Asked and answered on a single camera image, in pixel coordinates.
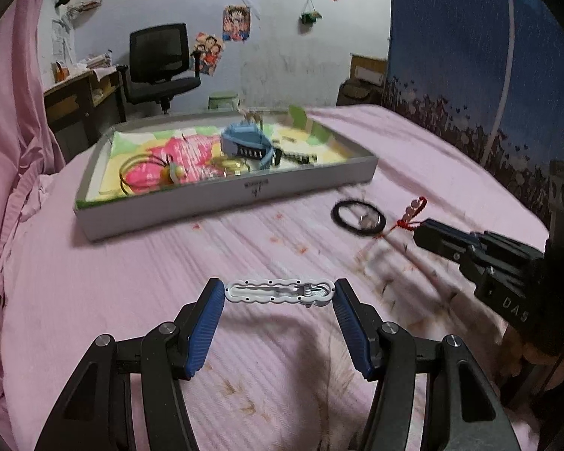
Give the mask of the person's right hand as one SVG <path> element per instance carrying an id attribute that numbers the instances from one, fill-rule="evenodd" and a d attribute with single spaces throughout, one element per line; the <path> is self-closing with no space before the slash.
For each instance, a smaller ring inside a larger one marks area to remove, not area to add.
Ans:
<path id="1" fill-rule="evenodd" d="M 516 377 L 524 369 L 524 363 L 540 366 L 546 381 L 538 385 L 541 391 L 552 390 L 564 382 L 564 355 L 544 353 L 534 344 L 526 342 L 513 327 L 503 334 L 497 356 L 497 372 L 502 377 Z"/>

